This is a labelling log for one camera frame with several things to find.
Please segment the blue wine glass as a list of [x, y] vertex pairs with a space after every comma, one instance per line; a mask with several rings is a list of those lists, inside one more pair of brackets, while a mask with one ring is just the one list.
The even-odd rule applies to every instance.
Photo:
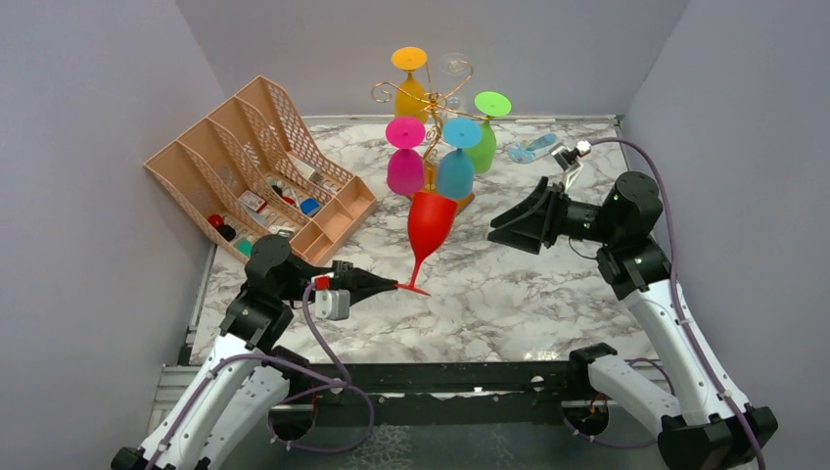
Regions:
[[439, 162], [436, 190], [444, 198], [464, 200], [473, 192], [475, 169], [468, 150], [480, 143], [483, 131], [468, 117], [455, 117], [446, 122], [443, 140], [452, 148]]

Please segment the red wine glass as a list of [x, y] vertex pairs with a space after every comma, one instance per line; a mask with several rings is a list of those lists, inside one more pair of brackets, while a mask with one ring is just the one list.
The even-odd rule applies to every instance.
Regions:
[[446, 241], [457, 213], [458, 203], [438, 193], [418, 192], [412, 197], [407, 218], [407, 236], [414, 265], [409, 281], [398, 283], [397, 289], [429, 295], [416, 286], [418, 274], [423, 262]]

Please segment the magenta wine glass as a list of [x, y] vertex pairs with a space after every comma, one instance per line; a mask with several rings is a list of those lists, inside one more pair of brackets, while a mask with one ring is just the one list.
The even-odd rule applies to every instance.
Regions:
[[387, 167], [387, 184], [397, 195], [414, 195], [425, 185], [424, 163], [416, 150], [425, 140], [425, 125], [415, 117], [395, 117], [385, 135], [395, 147]]

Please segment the green wine glass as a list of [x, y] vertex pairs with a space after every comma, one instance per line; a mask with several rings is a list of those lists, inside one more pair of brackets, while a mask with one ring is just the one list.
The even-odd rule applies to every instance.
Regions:
[[474, 104], [484, 115], [484, 119], [479, 124], [482, 138], [477, 145], [467, 149], [466, 153], [471, 158], [475, 174], [483, 174], [490, 170], [497, 149], [491, 120], [509, 115], [512, 111], [512, 103], [501, 93], [483, 91], [475, 97]]

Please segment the clear wine glass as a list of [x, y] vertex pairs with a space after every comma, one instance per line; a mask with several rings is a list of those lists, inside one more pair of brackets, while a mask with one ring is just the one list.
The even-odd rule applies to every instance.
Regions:
[[465, 81], [472, 70], [469, 58], [458, 52], [444, 54], [438, 59], [438, 69], [442, 75], [439, 90], [446, 97], [445, 105], [452, 111], [468, 112]]

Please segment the yellow wine glass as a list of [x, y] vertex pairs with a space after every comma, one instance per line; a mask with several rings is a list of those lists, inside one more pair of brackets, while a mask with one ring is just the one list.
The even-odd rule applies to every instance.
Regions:
[[414, 72], [424, 66], [427, 60], [427, 53], [415, 46], [405, 46], [392, 53], [392, 64], [406, 73], [394, 96], [393, 109], [396, 117], [412, 117], [422, 123], [429, 120], [429, 113], [426, 111], [426, 91], [414, 77]]

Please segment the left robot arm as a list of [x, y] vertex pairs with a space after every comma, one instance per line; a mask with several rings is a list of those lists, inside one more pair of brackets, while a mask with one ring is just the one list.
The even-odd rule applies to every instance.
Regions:
[[117, 452], [112, 468], [216, 469], [272, 406], [351, 389], [349, 372], [329, 346], [323, 350], [339, 370], [335, 378], [310, 370], [299, 355], [276, 345], [294, 318], [292, 304], [299, 303], [305, 317], [317, 307], [334, 319], [398, 287], [348, 261], [311, 265], [280, 235], [254, 242], [245, 273], [197, 375], [141, 445]]

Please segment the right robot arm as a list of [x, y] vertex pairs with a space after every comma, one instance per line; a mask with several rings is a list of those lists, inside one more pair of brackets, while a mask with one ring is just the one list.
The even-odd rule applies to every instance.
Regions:
[[574, 351], [567, 390], [615, 400], [654, 436], [670, 469], [732, 469], [760, 463], [778, 428], [770, 408], [756, 407], [717, 360], [685, 302], [671, 263], [652, 237], [663, 212], [655, 180], [637, 171], [617, 178], [601, 205], [573, 200], [541, 178], [520, 203], [494, 218], [488, 239], [536, 254], [559, 238], [598, 244], [603, 280], [640, 324], [672, 384], [667, 392], [609, 348]]

